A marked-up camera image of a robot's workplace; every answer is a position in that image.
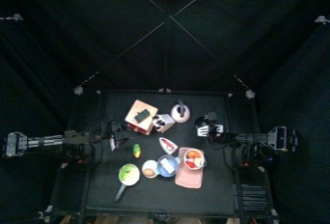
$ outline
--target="green vegetable toy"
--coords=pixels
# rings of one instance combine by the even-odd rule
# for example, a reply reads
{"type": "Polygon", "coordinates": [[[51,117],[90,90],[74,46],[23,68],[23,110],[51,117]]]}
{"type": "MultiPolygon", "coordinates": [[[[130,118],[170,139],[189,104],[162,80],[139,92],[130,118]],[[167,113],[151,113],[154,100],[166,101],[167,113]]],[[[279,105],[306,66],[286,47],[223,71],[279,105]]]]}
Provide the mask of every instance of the green vegetable toy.
{"type": "Polygon", "coordinates": [[[119,178],[122,181],[124,181],[127,179],[131,168],[132,167],[130,165],[126,165],[124,167],[122,167],[120,174],[119,174],[119,178]]]}
{"type": "Polygon", "coordinates": [[[139,144],[134,144],[132,145],[132,155],[135,158],[139,158],[140,157],[140,147],[139,147],[139,144]]]}

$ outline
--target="toy food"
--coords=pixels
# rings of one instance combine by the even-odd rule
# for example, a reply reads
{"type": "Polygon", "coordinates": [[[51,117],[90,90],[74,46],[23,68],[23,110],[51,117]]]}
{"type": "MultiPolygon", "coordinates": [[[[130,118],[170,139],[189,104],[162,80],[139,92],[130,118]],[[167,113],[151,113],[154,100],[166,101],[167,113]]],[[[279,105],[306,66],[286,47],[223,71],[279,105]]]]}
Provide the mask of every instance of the toy food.
{"type": "Polygon", "coordinates": [[[122,169],[120,169],[120,174],[119,174],[119,178],[122,181],[124,181],[128,177],[128,173],[131,171],[134,167],[131,165],[126,165],[122,169]]]}
{"type": "Polygon", "coordinates": [[[155,176],[155,171],[151,168],[147,168],[143,170],[143,174],[146,177],[154,177],[155,176]]]}
{"type": "Polygon", "coordinates": [[[193,169],[193,170],[198,170],[203,167],[203,163],[205,163],[205,158],[203,158],[203,154],[202,151],[197,150],[197,149],[191,149],[185,153],[185,164],[186,166],[193,169]]]}
{"type": "Polygon", "coordinates": [[[171,174],[175,171],[175,169],[174,169],[172,165],[170,164],[167,158],[163,158],[160,163],[162,163],[166,171],[171,174]]]}
{"type": "Polygon", "coordinates": [[[139,158],[140,157],[140,153],[142,153],[142,151],[140,151],[139,144],[134,144],[132,145],[132,155],[134,155],[134,157],[139,158]]]}

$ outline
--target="black cloth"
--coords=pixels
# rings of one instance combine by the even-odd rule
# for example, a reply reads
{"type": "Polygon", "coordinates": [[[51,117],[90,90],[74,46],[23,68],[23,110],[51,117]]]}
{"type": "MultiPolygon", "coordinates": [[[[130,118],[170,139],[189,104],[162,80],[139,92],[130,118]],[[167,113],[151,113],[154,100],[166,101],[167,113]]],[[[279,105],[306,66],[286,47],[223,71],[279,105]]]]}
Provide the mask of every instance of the black cloth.
{"type": "Polygon", "coordinates": [[[198,136],[195,128],[197,118],[213,110],[218,114],[217,124],[223,125],[225,130],[229,129],[226,97],[219,95],[106,92],[102,97],[102,120],[116,120],[122,125],[126,125],[126,116],[136,99],[158,107],[159,114],[168,114],[171,107],[182,99],[190,107],[191,118],[185,124],[176,123],[164,134],[155,130],[150,135],[130,132],[128,142],[114,152],[108,142],[103,141],[103,161],[92,171],[87,210],[234,215],[233,172],[225,164],[222,151],[209,148],[206,139],[198,136]],[[128,186],[120,201],[116,202],[115,196],[122,186],[118,176],[120,167],[132,163],[142,168],[148,159],[158,160],[166,154],[159,143],[159,137],[170,139],[179,147],[203,150],[207,165],[203,168],[202,188],[191,189],[176,185],[175,177],[156,176],[154,179],[147,179],[142,175],[136,185],[128,186]],[[142,148],[140,158],[135,158],[131,154],[131,147],[135,143],[142,148]]]}

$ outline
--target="black backdrop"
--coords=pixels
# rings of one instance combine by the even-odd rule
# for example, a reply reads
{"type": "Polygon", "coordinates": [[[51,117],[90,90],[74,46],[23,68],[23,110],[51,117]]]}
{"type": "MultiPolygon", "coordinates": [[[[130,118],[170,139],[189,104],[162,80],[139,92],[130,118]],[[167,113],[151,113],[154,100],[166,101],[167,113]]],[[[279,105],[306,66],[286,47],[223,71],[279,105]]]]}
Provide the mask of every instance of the black backdrop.
{"type": "MultiPolygon", "coordinates": [[[[86,91],[235,93],[246,90],[237,75],[257,92],[262,131],[294,126],[307,137],[302,156],[287,157],[274,173],[278,207],[326,223],[330,24],[314,20],[329,6],[330,0],[0,0],[0,17],[24,18],[0,20],[1,136],[63,133],[82,84],[86,91]]],[[[31,161],[31,168],[1,165],[0,219],[28,218],[48,204],[48,173],[23,172],[55,163],[31,161]],[[43,186],[46,198],[28,205],[43,186]]]]}

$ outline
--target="gray handle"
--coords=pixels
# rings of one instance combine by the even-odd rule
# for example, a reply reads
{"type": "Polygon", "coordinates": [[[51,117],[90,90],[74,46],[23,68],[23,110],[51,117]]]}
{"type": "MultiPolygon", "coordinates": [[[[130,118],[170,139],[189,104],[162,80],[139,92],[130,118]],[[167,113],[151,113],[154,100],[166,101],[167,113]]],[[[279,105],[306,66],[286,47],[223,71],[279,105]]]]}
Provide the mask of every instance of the gray handle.
{"type": "Polygon", "coordinates": [[[120,189],[119,189],[119,192],[118,192],[118,195],[116,195],[116,198],[115,198],[116,201],[119,201],[120,196],[122,196],[122,194],[123,194],[126,188],[127,188],[127,186],[122,183],[122,187],[120,187],[120,189]]]}

